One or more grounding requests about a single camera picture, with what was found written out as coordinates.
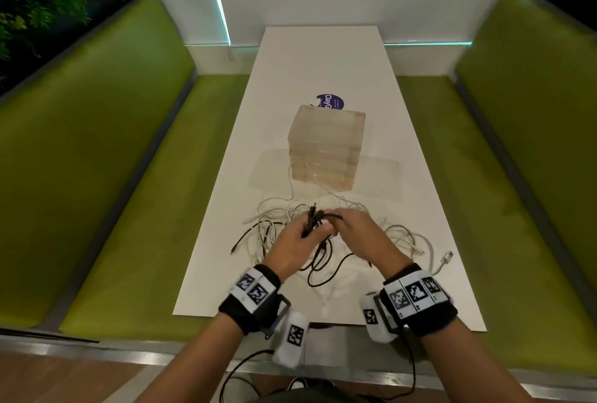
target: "wristband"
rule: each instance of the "wristband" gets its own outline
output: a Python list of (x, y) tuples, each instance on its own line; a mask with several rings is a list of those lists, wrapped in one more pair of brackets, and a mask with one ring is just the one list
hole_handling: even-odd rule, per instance
[(458, 315), (442, 286), (416, 263), (383, 283), (380, 300), (395, 322), (408, 325), (417, 337), (442, 330)]
[[(249, 332), (273, 333), (289, 308), (289, 302), (278, 294), (281, 282), (277, 274), (260, 263), (248, 269), (230, 289), (228, 297), (220, 304), (219, 311), (230, 316), (247, 335)], [(280, 303), (286, 307), (278, 315)]]

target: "black wristband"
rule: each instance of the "black wristband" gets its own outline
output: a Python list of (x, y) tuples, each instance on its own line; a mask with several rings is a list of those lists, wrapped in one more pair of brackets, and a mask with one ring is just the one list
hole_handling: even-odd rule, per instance
[[(282, 297), (278, 294), (281, 283), (277, 274), (264, 264), (255, 265), (254, 269), (259, 271), (263, 278), (267, 279), (271, 285), (269, 288), (271, 291), (264, 289), (266, 285), (261, 280), (255, 282), (254, 276), (250, 275), (251, 270), (248, 270), (235, 283), (230, 294), (218, 309), (223, 314), (230, 316), (245, 335), (271, 327), (276, 321), (278, 308), (282, 300)], [(252, 305), (256, 306), (252, 312), (233, 294), (237, 293), (239, 289), (252, 301)], [(257, 297), (253, 293), (254, 290), (257, 290)]]
[[(403, 281), (390, 285), (403, 278), (411, 282), (406, 286)], [(386, 288), (392, 288), (390, 294)], [(444, 289), (416, 263), (410, 264), (384, 282), (380, 300), (396, 324), (408, 325), (417, 337), (442, 330), (458, 315), (458, 310)]]

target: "left hand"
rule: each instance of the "left hand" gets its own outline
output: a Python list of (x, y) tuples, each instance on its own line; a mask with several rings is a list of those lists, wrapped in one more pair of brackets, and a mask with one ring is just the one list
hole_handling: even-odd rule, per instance
[(301, 238), (308, 219), (308, 214), (303, 213), (286, 224), (262, 262), (278, 275), (282, 283), (304, 266), (319, 243), (328, 235), (338, 233), (332, 224), (326, 222)]

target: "bench backrest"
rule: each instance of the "bench backrest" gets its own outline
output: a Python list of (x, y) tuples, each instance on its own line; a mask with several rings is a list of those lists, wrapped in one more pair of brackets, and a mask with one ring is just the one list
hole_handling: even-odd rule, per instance
[(500, 0), (456, 70), (597, 288), (595, 33), (542, 0)]
[(52, 307), (193, 70), (137, 0), (0, 100), (0, 327)]

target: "transparent plastic container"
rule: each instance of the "transparent plastic container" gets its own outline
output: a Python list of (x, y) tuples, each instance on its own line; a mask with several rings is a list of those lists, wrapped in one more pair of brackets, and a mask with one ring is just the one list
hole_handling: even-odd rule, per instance
[(354, 185), (365, 113), (302, 105), (288, 133), (292, 178), (334, 191)]

